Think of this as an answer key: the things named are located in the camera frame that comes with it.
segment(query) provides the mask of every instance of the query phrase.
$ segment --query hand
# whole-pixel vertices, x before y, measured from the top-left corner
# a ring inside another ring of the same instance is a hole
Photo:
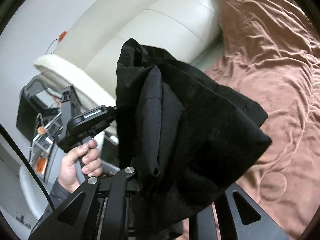
[[[62,158],[58,182],[67,191],[74,192],[79,186],[76,177],[76,160],[85,155],[88,149],[91,149],[86,156],[82,158],[82,162],[86,165],[82,168],[84,174],[89,177],[100,176],[102,174],[101,159],[99,159],[99,150],[96,148],[97,142],[90,140],[88,143],[73,148],[66,156]]]

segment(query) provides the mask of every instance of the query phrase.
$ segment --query finger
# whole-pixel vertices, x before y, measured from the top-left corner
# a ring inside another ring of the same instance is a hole
[[[84,174],[88,174],[101,166],[101,159],[96,159],[82,168]]]
[[[96,140],[92,139],[88,142],[88,145],[90,149],[94,149],[98,146],[98,143],[96,142]]]
[[[93,162],[94,160],[99,158],[99,149],[91,149],[86,156],[82,158],[82,162],[84,164],[88,164],[89,162]]]
[[[67,153],[67,155],[65,155],[62,158],[61,164],[66,166],[72,166],[79,157],[86,154],[88,149],[89,149],[89,145],[87,143],[79,147],[73,148],[70,152]]]
[[[97,168],[96,170],[90,172],[88,174],[88,177],[92,177],[92,176],[95,176],[95,177],[99,177],[103,172],[103,169],[100,167],[100,168]]]

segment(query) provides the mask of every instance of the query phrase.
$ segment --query person's arm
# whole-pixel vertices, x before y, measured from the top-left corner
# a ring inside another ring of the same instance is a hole
[[[98,177],[102,174],[99,150],[96,147],[97,142],[95,140],[91,140],[84,145],[72,149],[66,156],[62,158],[59,177],[53,184],[49,195],[55,208],[57,208],[72,192],[74,192],[80,186],[76,177],[75,162],[79,157],[86,154],[88,149],[90,149],[89,153],[82,158],[82,162],[86,164],[86,166],[82,168],[82,172],[84,174],[88,174],[89,177]],[[31,232],[33,232],[51,213],[52,210],[50,206],[47,205],[46,209],[44,210],[44,214],[38,220]]]

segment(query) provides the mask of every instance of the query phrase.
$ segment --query brown velvet blanket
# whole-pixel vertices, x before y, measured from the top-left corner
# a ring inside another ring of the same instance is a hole
[[[222,0],[223,56],[205,73],[257,101],[273,144],[238,181],[297,239],[320,204],[320,39],[286,0]]]

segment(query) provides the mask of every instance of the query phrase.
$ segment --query sleeve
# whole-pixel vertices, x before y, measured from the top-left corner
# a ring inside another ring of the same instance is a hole
[[[58,179],[56,179],[55,183],[53,184],[52,190],[49,194],[54,208],[57,208],[71,193],[68,192],[64,187],[62,187]],[[44,210],[43,215],[40,217],[38,222],[35,224],[31,233],[52,213],[52,210],[49,205]]]

